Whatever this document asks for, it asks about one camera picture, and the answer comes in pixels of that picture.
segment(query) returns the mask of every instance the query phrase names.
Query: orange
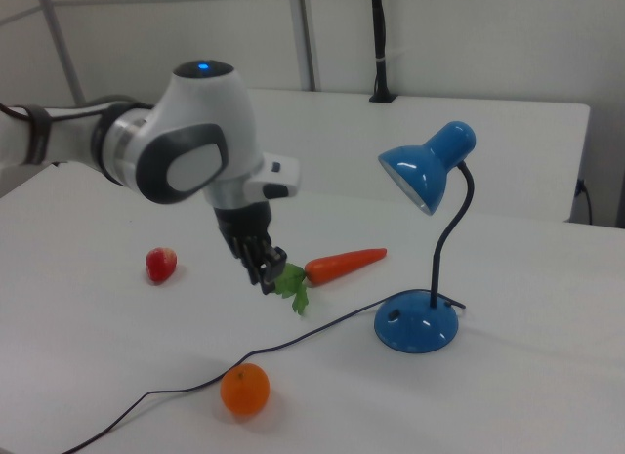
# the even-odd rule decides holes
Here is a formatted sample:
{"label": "orange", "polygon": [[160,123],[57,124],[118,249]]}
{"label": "orange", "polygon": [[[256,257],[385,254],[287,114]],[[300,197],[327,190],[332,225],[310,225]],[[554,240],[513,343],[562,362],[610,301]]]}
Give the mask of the orange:
{"label": "orange", "polygon": [[224,375],[220,395],[234,415],[254,415],[270,397],[270,379],[256,364],[239,364]]}

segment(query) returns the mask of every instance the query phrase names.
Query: blue desk lamp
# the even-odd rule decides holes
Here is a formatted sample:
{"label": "blue desk lamp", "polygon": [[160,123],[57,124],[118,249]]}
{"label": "blue desk lamp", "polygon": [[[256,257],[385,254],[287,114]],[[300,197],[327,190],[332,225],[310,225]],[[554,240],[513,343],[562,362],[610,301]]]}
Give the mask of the blue desk lamp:
{"label": "blue desk lamp", "polygon": [[438,292],[440,251],[473,199],[473,177],[464,159],[475,146],[476,134],[471,127],[464,122],[450,122],[422,146],[402,146],[378,157],[399,188],[428,215],[437,210],[451,169],[460,169],[467,180],[465,201],[438,240],[430,291],[398,293],[381,305],[375,315],[375,332],[392,349],[407,353],[435,351],[456,336],[458,316],[452,306],[465,306]]}

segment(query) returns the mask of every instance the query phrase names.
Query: carrot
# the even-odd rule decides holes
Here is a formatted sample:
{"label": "carrot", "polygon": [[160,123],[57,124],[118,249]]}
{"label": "carrot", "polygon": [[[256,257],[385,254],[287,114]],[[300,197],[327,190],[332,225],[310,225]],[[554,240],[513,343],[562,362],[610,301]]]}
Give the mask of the carrot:
{"label": "carrot", "polygon": [[339,276],[373,264],[376,261],[386,257],[386,249],[363,249],[361,251],[346,252],[336,256],[322,257],[314,259],[306,264],[304,268],[293,264],[285,264],[284,272],[275,280],[275,289],[273,293],[280,295],[282,298],[293,299],[293,311],[302,315],[304,308],[309,303],[309,297],[306,292],[306,283],[308,279],[311,285],[322,285]]}
{"label": "carrot", "polygon": [[373,264],[386,257],[386,255],[387,250],[384,248],[346,252],[336,256],[314,259],[306,264],[304,272],[312,285],[322,285],[359,268]]}

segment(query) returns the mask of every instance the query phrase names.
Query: black cable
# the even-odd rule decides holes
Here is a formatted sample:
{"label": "black cable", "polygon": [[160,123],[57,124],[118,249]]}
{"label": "black cable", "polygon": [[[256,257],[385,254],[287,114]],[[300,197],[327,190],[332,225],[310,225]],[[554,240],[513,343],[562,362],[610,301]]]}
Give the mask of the black cable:
{"label": "black cable", "polygon": [[[89,107],[89,106],[92,106],[92,105],[101,105],[101,104],[106,104],[106,103],[114,103],[114,102],[117,102],[117,101],[135,103],[137,100],[135,100],[134,98],[131,98],[129,96],[112,95],[112,96],[103,96],[101,98],[97,98],[97,99],[95,99],[93,101],[90,101],[90,102],[85,103],[85,104],[78,105],[76,107],[51,107],[51,108],[78,109],[78,108]],[[73,120],[73,119],[80,119],[82,117],[91,117],[91,116],[95,116],[95,115],[102,115],[105,110],[106,109],[98,109],[98,110],[91,110],[91,111],[80,112],[80,113],[75,113],[75,114],[58,115],[56,117],[52,117],[52,121],[53,122],[62,122],[64,120]],[[15,111],[15,110],[12,110],[9,107],[6,107],[5,105],[3,105],[2,103],[0,103],[0,112],[5,113],[9,117],[13,117],[15,119],[22,120],[24,122],[31,122],[29,115],[22,114],[22,113],[19,113],[19,112]]]}
{"label": "black cable", "polygon": [[[411,291],[429,291],[429,290],[411,290]],[[139,397],[139,399],[133,403],[124,413],[122,413],[113,423],[111,423],[110,425],[108,425],[105,429],[103,429],[101,432],[99,432],[98,434],[96,434],[95,436],[91,437],[90,439],[87,439],[85,442],[78,444],[75,447],[72,447],[71,449],[64,451],[62,454],[73,454],[75,452],[78,452],[79,450],[81,450],[84,447],[87,447],[89,444],[97,441],[98,439],[100,439],[101,437],[103,437],[105,434],[107,434],[108,432],[110,432],[113,428],[115,428],[115,426],[117,426],[119,424],[119,422],[121,422],[130,412],[132,412],[135,407],[137,407],[137,405],[139,405],[146,397],[150,396],[150,395],[157,395],[157,394],[163,394],[163,393],[187,393],[187,392],[195,392],[195,391],[199,391],[201,389],[205,389],[219,381],[222,380],[222,378],[226,375],[226,373],[233,368],[234,366],[238,366],[239,364],[243,363],[246,359],[250,358],[251,356],[254,356],[255,354],[262,354],[262,353],[269,353],[271,351],[278,351],[278,350],[282,350],[285,349],[287,347],[290,347],[292,345],[295,345],[305,339],[307,339],[308,337],[311,337],[315,334],[318,334],[319,332],[322,332],[336,324],[339,324],[341,322],[343,322],[344,320],[349,319],[350,317],[354,317],[355,315],[363,312],[364,310],[369,310],[371,308],[374,308],[378,305],[381,305],[382,303],[386,302],[387,300],[390,300],[391,298],[394,298],[397,295],[400,295],[404,293],[399,292],[399,293],[395,293],[392,296],[389,296],[383,300],[380,301],[376,301],[375,303],[372,303],[370,305],[364,306],[358,310],[353,310],[352,312],[349,312],[347,314],[345,314],[342,317],[339,317],[325,325],[322,325],[321,327],[317,327],[316,329],[307,332],[306,334],[290,340],[284,344],[280,344],[277,345],[275,347],[268,347],[266,349],[259,349],[259,350],[254,350],[254,351],[250,351],[249,353],[247,353],[245,356],[243,356],[241,359],[239,359],[236,363],[234,363],[233,366],[231,366],[227,371],[224,371],[222,374],[220,374],[219,376],[211,379],[210,381],[207,381],[206,383],[202,383],[198,386],[193,386],[192,388],[187,388],[187,389],[177,389],[177,390],[167,390],[167,391],[150,391],[150,392],[146,392],[144,393],[141,397]],[[454,302],[453,300],[450,300],[449,298],[447,298],[446,296],[443,295],[439,295],[441,296],[443,299],[445,299],[448,303],[451,304],[456,304],[456,302]]]}
{"label": "black cable", "polygon": [[591,225],[593,223],[593,205],[590,202],[590,193],[588,193],[588,188],[586,188],[584,180],[578,179],[577,186],[575,186],[575,198],[577,198],[581,193],[584,193],[586,196],[586,203],[588,205],[588,224]]}
{"label": "black cable", "polygon": [[24,120],[26,122],[30,122],[30,116],[29,115],[21,114],[21,113],[16,112],[16,111],[14,111],[12,109],[9,109],[8,107],[3,105],[2,103],[0,103],[0,112],[3,112],[5,114],[7,114],[9,117],[13,117],[14,119]]}
{"label": "black cable", "polygon": [[590,194],[588,193],[586,185],[582,185],[582,192],[586,195],[586,203],[588,204],[588,224],[591,225],[593,223],[593,206],[590,203]]}

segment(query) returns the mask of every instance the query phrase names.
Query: white tabletop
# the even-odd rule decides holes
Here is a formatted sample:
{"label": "white tabletop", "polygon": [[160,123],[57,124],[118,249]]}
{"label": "white tabletop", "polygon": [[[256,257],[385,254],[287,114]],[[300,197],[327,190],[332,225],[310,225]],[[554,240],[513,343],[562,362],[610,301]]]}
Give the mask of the white tabletop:
{"label": "white tabletop", "polygon": [[[473,211],[562,222],[569,218],[590,109],[583,104],[250,90],[263,150],[299,157],[303,188],[376,200],[403,200],[377,169],[382,152],[423,144],[462,120],[477,145],[467,158],[476,180]],[[462,175],[454,170],[441,207],[458,208]]]}
{"label": "white tabletop", "polygon": [[[162,207],[62,165],[0,200],[0,447],[61,452],[146,391],[208,381],[250,350],[428,287],[451,215],[310,192],[272,211],[273,242],[296,264],[389,256],[311,289],[300,318],[247,283],[201,195]],[[160,245],[180,265],[152,286],[144,259]],[[441,351],[390,350],[365,312],[252,358],[272,392],[250,420],[217,387],[155,397],[84,452],[620,452],[624,251],[622,230],[470,212],[443,251],[440,291],[468,308]]]}

